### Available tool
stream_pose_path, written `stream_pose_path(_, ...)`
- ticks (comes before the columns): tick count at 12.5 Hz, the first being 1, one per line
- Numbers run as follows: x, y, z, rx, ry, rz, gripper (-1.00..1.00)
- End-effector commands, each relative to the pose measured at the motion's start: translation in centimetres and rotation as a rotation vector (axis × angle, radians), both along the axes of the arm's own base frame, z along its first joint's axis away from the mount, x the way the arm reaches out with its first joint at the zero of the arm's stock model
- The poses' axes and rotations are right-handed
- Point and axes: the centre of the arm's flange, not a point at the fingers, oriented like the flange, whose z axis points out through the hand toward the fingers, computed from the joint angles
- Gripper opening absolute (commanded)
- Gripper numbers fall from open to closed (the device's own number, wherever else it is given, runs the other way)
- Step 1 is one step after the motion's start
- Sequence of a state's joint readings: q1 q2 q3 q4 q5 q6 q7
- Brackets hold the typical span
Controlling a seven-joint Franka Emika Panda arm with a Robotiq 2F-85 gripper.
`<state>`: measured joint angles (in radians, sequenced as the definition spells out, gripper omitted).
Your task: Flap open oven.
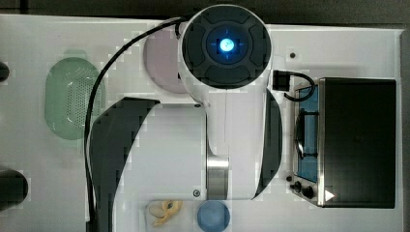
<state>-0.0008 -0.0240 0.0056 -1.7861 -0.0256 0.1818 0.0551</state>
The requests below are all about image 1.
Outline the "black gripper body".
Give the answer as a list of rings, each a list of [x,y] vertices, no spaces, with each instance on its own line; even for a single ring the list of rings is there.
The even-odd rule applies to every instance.
[[[290,73],[286,71],[274,71],[273,89],[288,92],[290,89]]]

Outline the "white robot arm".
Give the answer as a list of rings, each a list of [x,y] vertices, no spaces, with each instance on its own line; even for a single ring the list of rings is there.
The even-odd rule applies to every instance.
[[[145,232],[152,203],[165,226],[190,201],[208,208],[265,190],[282,148],[273,51],[266,24],[246,8],[215,5],[189,19],[176,67],[190,102],[123,98],[93,124],[94,232]]]

